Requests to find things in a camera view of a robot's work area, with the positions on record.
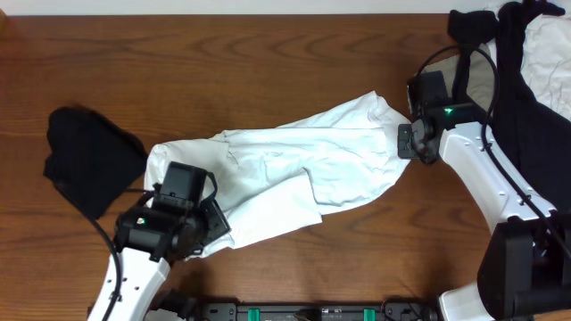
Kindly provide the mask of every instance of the wire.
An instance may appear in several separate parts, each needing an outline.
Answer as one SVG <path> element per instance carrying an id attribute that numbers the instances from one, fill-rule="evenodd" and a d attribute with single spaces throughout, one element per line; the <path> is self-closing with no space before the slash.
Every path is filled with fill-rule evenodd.
<path id="1" fill-rule="evenodd" d="M 488 112 L 485 114 L 484 124 L 482 124 L 482 131 L 480 134 L 480 136 L 482 137 L 482 143 L 484 144 L 484 149 L 486 150 L 486 152 L 490 156 L 490 159 L 492 160 L 492 162 L 496 166 L 496 168 L 499 170 L 499 172 L 506 178 L 506 180 L 511 185 L 511 187 L 513 187 L 513 189 L 516 191 L 517 195 L 519 195 L 519 197 L 521 197 L 522 201 L 535 213 L 535 215 L 537 215 L 537 217 L 541 220 L 541 222 L 543 222 L 543 224 L 545 224 L 545 226 L 551 232 L 551 235 L 555 239 L 555 242 L 561 247 L 561 250 L 565 253 L 567 258 L 571 260 L 571 250 L 569 250 L 569 248 L 567 247 L 567 245 L 566 245 L 565 241 L 563 240 L 563 238 L 561 237 L 561 235 L 559 235 L 559 233 L 557 232 L 555 227 L 551 224 L 551 222 L 545 217 L 545 215 L 531 201 L 531 195 L 526 194 L 521 188 L 519 188 L 519 185 L 517 185 L 517 183 L 513 180 L 513 178 L 511 178 L 511 176 L 508 174 L 506 169 L 503 168 L 503 166 L 501 166 L 500 162 L 498 161 L 498 159 L 496 158 L 496 156 L 492 152 L 492 145 L 488 144 L 488 140 L 486 139 L 486 135 L 485 135 L 486 128 L 488 127 L 488 123 L 490 122 L 490 117 L 492 116 L 493 109 L 495 108 L 496 103 L 498 102 L 498 95 L 500 92 L 500 74 L 498 73 L 498 69 L 496 68 L 496 65 L 493 63 L 492 58 L 490 58 L 490 56 L 484 50 L 476 47 L 475 45 L 468 45 L 468 44 L 451 45 L 451 46 L 447 46 L 444 49 L 441 49 L 438 52 L 431 55 L 425 61 L 425 63 L 422 64 L 422 66 L 418 70 L 416 77 L 420 77 L 422 70 L 424 70 L 424 68 L 428 65 L 428 63 L 431 62 L 436 56 L 438 56 L 439 54 L 444 53 L 446 51 L 449 51 L 451 49 L 474 50 L 474 51 L 478 52 L 479 54 L 481 54 L 488 61 L 488 63 L 490 64 L 490 67 L 492 67 L 492 71 L 493 71 L 492 101 L 490 102 L 490 108 L 488 108 Z"/>
<path id="2" fill-rule="evenodd" d="M 103 238 L 103 240 L 105 241 L 105 244 L 107 244 L 107 247 L 109 248 L 109 251 L 111 252 L 111 256 L 113 257 L 113 263 L 115 264 L 115 273 L 116 273 L 116 279 L 117 279 L 117 281 L 115 281 L 115 290 L 112 293 L 111 301 L 109 302 L 109 306 L 107 307 L 107 310 L 105 310 L 105 314 L 103 315 L 103 321 L 107 321 L 109 319 L 109 316 L 111 315 L 111 312 L 113 311 L 113 307 L 115 306 L 117 299 L 120 297 L 121 266 L 120 266 L 120 261 L 119 261 L 119 254 L 117 253 L 117 250 L 115 249 L 115 245 L 113 245 L 113 242 L 109 238 L 109 235 L 107 235 L 107 233 L 105 233 L 105 231 L 101 228 L 101 226 L 89 215 L 83 214 L 83 216 L 89 221 L 89 223 L 91 223 L 91 225 L 93 227 L 95 227 L 95 229 L 97 230 L 99 235 Z"/>
<path id="3" fill-rule="evenodd" d="M 128 188 L 125 193 L 153 193 L 153 191 L 148 191 L 142 188 Z"/>

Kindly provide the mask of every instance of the white cloth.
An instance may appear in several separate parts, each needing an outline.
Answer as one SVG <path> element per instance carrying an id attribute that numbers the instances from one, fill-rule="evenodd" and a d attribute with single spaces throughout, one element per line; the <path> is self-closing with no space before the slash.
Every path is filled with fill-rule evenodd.
<path id="1" fill-rule="evenodd" d="M 571 4 L 558 5 L 571 10 Z M 496 15 L 499 9 L 489 8 Z M 497 64 L 495 39 L 488 47 Z M 527 25 L 521 74 L 539 103 L 571 120 L 571 13 L 542 14 Z"/>
<path id="2" fill-rule="evenodd" d="M 397 156 L 402 123 L 409 121 L 371 92 L 279 128 L 157 144 L 147 160 L 145 189 L 162 182 L 171 161 L 215 175 L 216 200 L 232 230 L 204 249 L 206 257 L 375 200 L 409 163 Z"/>

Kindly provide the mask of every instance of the wood grain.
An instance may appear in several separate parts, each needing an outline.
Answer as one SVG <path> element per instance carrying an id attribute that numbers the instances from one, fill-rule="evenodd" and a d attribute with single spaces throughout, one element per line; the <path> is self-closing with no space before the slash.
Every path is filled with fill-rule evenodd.
<path id="1" fill-rule="evenodd" d="M 42 177 L 68 103 L 157 143 L 273 128 L 406 80 L 449 45 L 446 15 L 17 17 L 0 37 L 0 319 L 84 320 L 108 252 Z M 121 196 L 101 224 L 135 200 Z M 490 235 L 457 175 L 411 163 L 375 202 L 242 250 L 178 263 L 165 286 L 249 302 L 433 299 L 476 278 Z M 557 313 L 545 319 L 562 319 Z"/>

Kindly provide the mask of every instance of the camera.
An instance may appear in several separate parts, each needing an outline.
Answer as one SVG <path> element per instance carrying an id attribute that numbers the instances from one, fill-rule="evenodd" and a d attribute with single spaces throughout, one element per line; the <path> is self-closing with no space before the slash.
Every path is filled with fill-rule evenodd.
<path id="1" fill-rule="evenodd" d="M 214 192 L 203 198 L 206 179 Z M 129 247 L 167 261 L 200 255 L 208 244 L 230 231 L 215 200 L 218 186 L 205 169 L 171 162 L 162 184 L 146 192 L 115 223 L 117 251 Z M 149 208 L 145 204 L 153 199 Z"/>

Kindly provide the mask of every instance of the black cloth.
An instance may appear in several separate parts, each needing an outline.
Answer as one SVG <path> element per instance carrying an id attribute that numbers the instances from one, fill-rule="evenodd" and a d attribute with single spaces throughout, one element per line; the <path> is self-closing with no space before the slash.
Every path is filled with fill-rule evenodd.
<path id="1" fill-rule="evenodd" d="M 554 4 L 533 0 L 508 3 L 500 9 L 496 34 L 500 92 L 493 111 L 492 131 L 500 148 L 527 183 L 558 212 L 568 213 L 571 210 L 571 122 L 538 103 L 520 72 L 527 24 L 540 14 L 559 16 L 564 13 L 565 10 Z M 479 22 L 487 24 L 489 20 Z M 462 19 L 453 23 L 449 30 L 462 30 L 460 36 L 451 33 L 455 40 L 470 37 L 473 31 L 461 26 Z"/>
<path id="2" fill-rule="evenodd" d="M 448 16 L 448 34 L 459 44 L 469 44 L 479 47 L 490 42 L 498 31 L 498 21 L 495 14 L 488 11 L 462 13 L 452 10 Z M 452 101 L 454 103 L 474 103 L 467 94 L 470 77 L 471 49 L 461 49 L 452 84 Z"/>
<path id="3" fill-rule="evenodd" d="M 52 154 L 44 176 L 82 213 L 100 218 L 145 172 L 143 144 L 104 116 L 84 107 L 62 107 L 49 117 Z"/>

